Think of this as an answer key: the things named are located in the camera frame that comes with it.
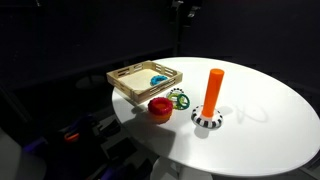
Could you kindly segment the orange peg striped base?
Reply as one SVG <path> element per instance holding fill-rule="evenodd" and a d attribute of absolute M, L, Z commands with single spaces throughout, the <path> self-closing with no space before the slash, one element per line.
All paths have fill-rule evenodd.
<path fill-rule="evenodd" d="M 219 128 L 222 125 L 223 115 L 216 109 L 224 71 L 211 69 L 204 98 L 204 103 L 195 107 L 191 114 L 191 120 L 200 127 L 207 129 Z"/>

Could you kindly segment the wooden crate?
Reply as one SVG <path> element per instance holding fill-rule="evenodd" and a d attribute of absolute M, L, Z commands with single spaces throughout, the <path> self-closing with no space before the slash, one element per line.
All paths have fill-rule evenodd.
<path fill-rule="evenodd" d="M 140 104 L 182 81 L 183 73 L 153 61 L 144 61 L 106 74 L 124 98 Z"/>

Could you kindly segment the white round table pedestal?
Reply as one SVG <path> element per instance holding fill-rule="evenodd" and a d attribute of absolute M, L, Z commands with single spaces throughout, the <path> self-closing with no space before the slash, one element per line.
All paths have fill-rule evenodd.
<path fill-rule="evenodd" d="M 159 157 L 153 165 L 150 180 L 213 180 L 213 178 L 210 173 Z"/>

